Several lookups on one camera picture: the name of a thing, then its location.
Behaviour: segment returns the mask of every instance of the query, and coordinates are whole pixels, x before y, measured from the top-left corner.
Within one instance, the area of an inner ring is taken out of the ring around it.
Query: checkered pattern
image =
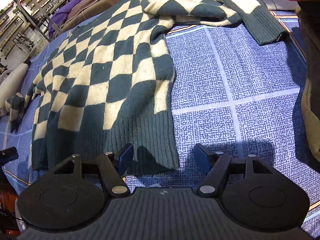
[[[33,167],[53,167],[72,153],[92,158],[132,142],[133,174],[177,168],[169,101],[174,68],[163,33],[174,24],[240,22],[241,13],[223,2],[121,0],[76,28],[52,52],[25,97],[28,105],[41,95]],[[260,6],[237,2],[247,15]]]

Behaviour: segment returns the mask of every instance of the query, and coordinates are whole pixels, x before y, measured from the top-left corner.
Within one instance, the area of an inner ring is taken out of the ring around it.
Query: bedsheet
[[[177,72],[171,107],[181,168],[140,178],[128,176],[126,183],[131,190],[153,184],[197,187],[205,175],[193,158],[196,143],[233,157],[257,154],[307,192],[311,206],[302,228],[318,236],[320,164],[308,150],[300,109],[305,48],[295,13],[271,13],[290,32],[286,41],[258,46],[243,25],[179,26],[166,35]],[[59,36],[32,60],[23,94],[67,35]],[[36,106],[34,100],[18,133],[9,133],[8,119],[0,119],[0,148],[16,146],[19,153],[18,160],[4,167],[18,193],[42,175],[32,171],[30,161]],[[237,179],[240,177],[233,176],[229,183]]]

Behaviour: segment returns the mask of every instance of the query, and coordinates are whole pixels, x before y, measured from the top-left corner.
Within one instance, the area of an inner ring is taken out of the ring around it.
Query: ribbed black surface
[[[278,233],[261,233],[243,228],[222,212],[216,200],[199,198],[189,188],[137,188],[128,198],[112,200],[106,212],[86,228],[59,234],[49,234],[29,228],[18,239],[307,240],[311,238],[300,228]]]

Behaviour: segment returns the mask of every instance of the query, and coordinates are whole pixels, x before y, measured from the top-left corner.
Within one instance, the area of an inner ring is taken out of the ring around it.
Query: white pillow
[[[0,84],[0,110],[4,108],[4,103],[10,96],[14,96],[18,88],[20,87],[21,81],[25,76],[31,62],[27,61],[21,63],[10,75]]]

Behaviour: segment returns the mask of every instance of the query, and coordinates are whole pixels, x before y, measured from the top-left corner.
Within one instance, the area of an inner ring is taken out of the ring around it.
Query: ribbed hem
[[[125,144],[134,146],[134,160],[128,174],[147,175],[175,170],[179,167],[171,113],[161,111],[137,119],[116,120],[111,130],[85,130],[79,133],[57,130],[32,144],[34,170],[49,169],[80,154],[83,159],[116,152]]]
[[[256,7],[252,13],[240,13],[245,27],[259,45],[270,44],[283,39],[287,32],[269,11],[262,6]]]

